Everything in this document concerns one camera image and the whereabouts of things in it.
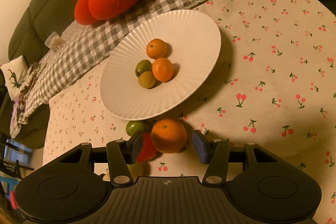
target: plate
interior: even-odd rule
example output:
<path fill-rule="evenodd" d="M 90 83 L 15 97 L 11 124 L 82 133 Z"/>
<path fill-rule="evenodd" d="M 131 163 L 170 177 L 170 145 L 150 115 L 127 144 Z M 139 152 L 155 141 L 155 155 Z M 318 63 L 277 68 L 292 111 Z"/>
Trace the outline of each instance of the plate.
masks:
<path fill-rule="evenodd" d="M 138 84 L 135 67 L 148 59 L 147 44 L 160 38 L 169 44 L 167 58 L 175 77 L 151 89 Z M 112 51 L 103 71 L 100 96 L 114 116 L 138 121 L 158 116 L 191 96 L 213 70 L 221 50 L 215 22 L 194 10 L 158 15 L 132 30 Z"/>

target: lime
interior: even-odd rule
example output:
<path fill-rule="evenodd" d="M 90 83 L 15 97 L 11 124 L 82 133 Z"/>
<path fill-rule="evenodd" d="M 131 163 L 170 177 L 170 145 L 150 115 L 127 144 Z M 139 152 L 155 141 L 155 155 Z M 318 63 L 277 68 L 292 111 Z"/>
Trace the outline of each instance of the lime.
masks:
<path fill-rule="evenodd" d="M 149 125 L 146 120 L 143 121 L 129 121 L 126 125 L 126 133 L 132 137 L 138 131 L 149 133 Z"/>
<path fill-rule="evenodd" d="M 138 78 L 139 85 L 145 89 L 150 89 L 155 85 L 156 79 L 151 71 L 145 71 Z"/>
<path fill-rule="evenodd" d="M 135 75 L 139 77 L 145 71 L 152 71 L 152 63 L 149 60 L 141 60 L 135 67 Z"/>

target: white pillow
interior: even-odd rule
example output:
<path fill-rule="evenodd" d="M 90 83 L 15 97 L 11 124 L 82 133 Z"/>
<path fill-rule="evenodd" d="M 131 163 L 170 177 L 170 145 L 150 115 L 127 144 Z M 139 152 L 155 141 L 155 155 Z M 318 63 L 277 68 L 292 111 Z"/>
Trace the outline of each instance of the white pillow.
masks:
<path fill-rule="evenodd" d="M 14 101 L 19 95 L 21 81 L 28 70 L 26 61 L 21 55 L 18 58 L 1 65 L 0 69 L 5 76 L 5 85 L 7 87 L 9 96 L 11 100 Z"/>

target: tablecloth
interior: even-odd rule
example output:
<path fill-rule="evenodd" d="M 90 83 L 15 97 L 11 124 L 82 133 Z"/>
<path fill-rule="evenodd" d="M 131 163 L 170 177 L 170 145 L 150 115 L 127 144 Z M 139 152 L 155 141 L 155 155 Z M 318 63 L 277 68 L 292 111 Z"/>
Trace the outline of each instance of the tablecloth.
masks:
<path fill-rule="evenodd" d="M 317 0 L 209 0 L 195 8 L 218 25 L 222 49 L 206 82 L 154 118 L 178 118 L 188 132 L 235 146 L 254 141 L 311 175 L 323 192 L 315 221 L 336 220 L 336 17 Z M 127 121 L 100 98 L 106 60 L 50 99 L 43 164 L 82 142 L 128 139 Z M 192 149 L 148 163 L 151 176 L 194 176 Z M 230 165 L 228 178 L 241 166 Z M 107 165 L 96 165 L 97 174 Z"/>

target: orange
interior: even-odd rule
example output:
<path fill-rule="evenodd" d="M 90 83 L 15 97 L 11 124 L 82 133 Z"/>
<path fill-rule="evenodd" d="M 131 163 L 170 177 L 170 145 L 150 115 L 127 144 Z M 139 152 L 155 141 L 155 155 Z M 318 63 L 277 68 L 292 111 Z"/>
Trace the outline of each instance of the orange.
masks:
<path fill-rule="evenodd" d="M 146 53 L 151 59 L 158 59 L 167 54 L 167 44 L 161 39 L 155 38 L 148 43 Z"/>
<path fill-rule="evenodd" d="M 173 64 L 167 58 L 158 58 L 152 64 L 152 72 L 156 80 L 168 82 L 174 74 Z"/>
<path fill-rule="evenodd" d="M 151 132 L 152 143 L 161 153 L 179 152 L 187 141 L 187 132 L 179 121 L 164 119 Z"/>

